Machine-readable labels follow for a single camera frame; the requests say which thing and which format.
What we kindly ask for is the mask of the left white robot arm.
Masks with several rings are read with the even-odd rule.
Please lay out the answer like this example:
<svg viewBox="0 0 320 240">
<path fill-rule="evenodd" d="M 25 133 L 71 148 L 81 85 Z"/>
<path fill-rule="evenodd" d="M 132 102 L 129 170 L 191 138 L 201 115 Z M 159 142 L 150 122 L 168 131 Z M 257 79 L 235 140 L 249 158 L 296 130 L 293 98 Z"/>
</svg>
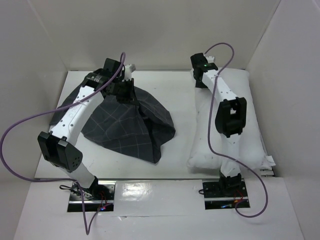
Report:
<svg viewBox="0 0 320 240">
<path fill-rule="evenodd" d="M 138 104 L 132 78 L 135 69 L 134 64 L 124 65 L 122 61 L 106 59 L 103 68 L 85 76 L 72 106 L 58 123 L 37 137 L 44 159 L 78 182 L 81 194 L 88 200 L 108 190 L 83 164 L 83 154 L 76 148 L 78 137 L 106 96 L 115 96 L 120 104 Z"/>
</svg>

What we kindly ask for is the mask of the dark grey checked pillowcase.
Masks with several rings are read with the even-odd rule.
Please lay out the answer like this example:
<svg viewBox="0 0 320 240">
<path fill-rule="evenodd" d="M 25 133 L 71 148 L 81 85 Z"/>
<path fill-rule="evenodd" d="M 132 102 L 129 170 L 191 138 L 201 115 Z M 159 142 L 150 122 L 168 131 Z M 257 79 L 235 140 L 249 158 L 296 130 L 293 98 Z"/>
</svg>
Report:
<svg viewBox="0 0 320 240">
<path fill-rule="evenodd" d="M 170 112 L 149 92 L 135 87 L 138 105 L 120 104 L 107 95 L 81 132 L 108 150 L 156 164 L 161 147 L 176 134 Z"/>
</svg>

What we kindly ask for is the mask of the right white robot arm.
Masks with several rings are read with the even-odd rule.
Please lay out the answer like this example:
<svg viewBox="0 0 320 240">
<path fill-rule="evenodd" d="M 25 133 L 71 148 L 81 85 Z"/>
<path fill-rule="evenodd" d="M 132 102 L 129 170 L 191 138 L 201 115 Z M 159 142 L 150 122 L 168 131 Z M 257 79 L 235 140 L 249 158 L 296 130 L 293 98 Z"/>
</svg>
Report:
<svg viewBox="0 0 320 240">
<path fill-rule="evenodd" d="M 223 196 L 230 196 L 241 185 L 240 139 L 246 126 L 247 100 L 238 97 L 220 78 L 221 69 L 209 62 L 204 53 L 195 53 L 190 57 L 195 87 L 209 89 L 212 93 L 207 141 L 210 151 L 222 158 L 219 171 L 218 190 Z M 211 143 L 212 114 L 214 102 L 217 111 L 214 119 L 216 131 L 220 134 L 222 152 L 216 152 Z"/>
</svg>

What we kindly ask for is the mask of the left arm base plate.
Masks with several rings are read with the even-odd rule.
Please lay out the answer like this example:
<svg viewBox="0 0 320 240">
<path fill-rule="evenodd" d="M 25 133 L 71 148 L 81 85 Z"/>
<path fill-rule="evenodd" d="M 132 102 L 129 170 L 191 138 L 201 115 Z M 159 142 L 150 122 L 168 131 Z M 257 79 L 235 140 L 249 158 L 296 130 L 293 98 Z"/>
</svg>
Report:
<svg viewBox="0 0 320 240">
<path fill-rule="evenodd" d="M 87 192 L 83 192 L 84 196 L 84 208 L 86 212 L 96 212 L 99 208 L 101 212 L 113 212 L 114 211 L 114 199 L 116 183 L 114 181 L 99 181 L 100 185 L 107 188 L 108 192 L 102 195 L 93 196 Z M 78 186 L 73 183 L 72 186 L 60 185 L 61 190 L 69 191 L 68 200 L 68 213 L 82 212 L 82 198 Z"/>
</svg>

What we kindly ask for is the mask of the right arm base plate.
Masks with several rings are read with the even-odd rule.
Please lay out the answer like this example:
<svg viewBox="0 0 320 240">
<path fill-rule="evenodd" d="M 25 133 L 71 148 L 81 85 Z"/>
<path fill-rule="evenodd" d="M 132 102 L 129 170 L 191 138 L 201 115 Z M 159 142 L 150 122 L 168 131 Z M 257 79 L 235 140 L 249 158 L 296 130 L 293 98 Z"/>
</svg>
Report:
<svg viewBox="0 0 320 240">
<path fill-rule="evenodd" d="M 202 189 L 198 190 L 204 197 L 206 210 L 250 208 L 248 192 L 245 182 L 242 180 L 240 186 L 226 192 L 222 191 L 217 181 L 204 181 Z"/>
</svg>

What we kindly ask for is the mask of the white pillow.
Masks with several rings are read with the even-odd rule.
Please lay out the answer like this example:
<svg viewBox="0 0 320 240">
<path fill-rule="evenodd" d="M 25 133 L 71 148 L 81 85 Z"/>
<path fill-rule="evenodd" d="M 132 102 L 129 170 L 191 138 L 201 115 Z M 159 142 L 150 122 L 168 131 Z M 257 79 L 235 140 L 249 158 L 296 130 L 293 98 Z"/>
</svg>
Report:
<svg viewBox="0 0 320 240">
<path fill-rule="evenodd" d="M 272 156 L 264 151 L 263 141 L 251 95 L 250 74 L 246 70 L 226 68 L 219 79 L 224 80 L 238 97 L 247 101 L 246 125 L 239 141 L 239 160 L 251 169 L 271 170 Z M 207 88 L 195 88 L 196 132 L 187 166 L 190 169 L 219 169 L 223 158 L 213 154 L 208 146 L 208 121 L 212 93 Z"/>
</svg>

